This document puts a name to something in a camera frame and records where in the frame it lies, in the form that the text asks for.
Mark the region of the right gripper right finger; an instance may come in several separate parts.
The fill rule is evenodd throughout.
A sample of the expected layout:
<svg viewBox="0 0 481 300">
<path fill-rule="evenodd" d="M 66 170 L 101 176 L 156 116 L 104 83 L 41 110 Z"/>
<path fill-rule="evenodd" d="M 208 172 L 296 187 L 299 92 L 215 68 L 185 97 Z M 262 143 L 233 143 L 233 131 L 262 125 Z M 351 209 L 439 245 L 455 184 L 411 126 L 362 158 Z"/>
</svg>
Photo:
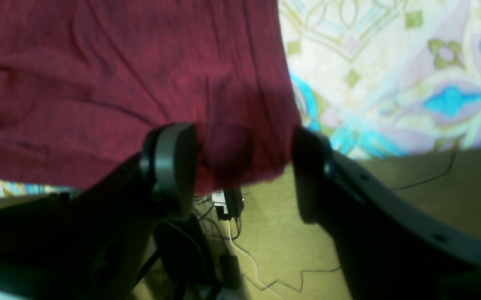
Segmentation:
<svg viewBox="0 0 481 300">
<path fill-rule="evenodd" d="M 389 190 L 324 135 L 293 133 L 301 219 L 333 239 L 355 300 L 481 300 L 481 241 Z"/>
</svg>

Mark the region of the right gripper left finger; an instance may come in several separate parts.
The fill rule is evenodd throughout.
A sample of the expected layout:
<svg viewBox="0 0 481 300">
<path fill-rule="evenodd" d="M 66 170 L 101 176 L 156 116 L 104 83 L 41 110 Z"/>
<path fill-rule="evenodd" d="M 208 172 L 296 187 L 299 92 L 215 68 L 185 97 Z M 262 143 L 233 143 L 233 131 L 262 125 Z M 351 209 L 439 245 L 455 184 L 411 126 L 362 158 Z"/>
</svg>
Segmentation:
<svg viewBox="0 0 481 300">
<path fill-rule="evenodd" d="M 191 215 L 197 156 L 195 126 L 166 125 L 74 199 L 0 208 L 0 300 L 126 299 L 153 228 Z"/>
</svg>

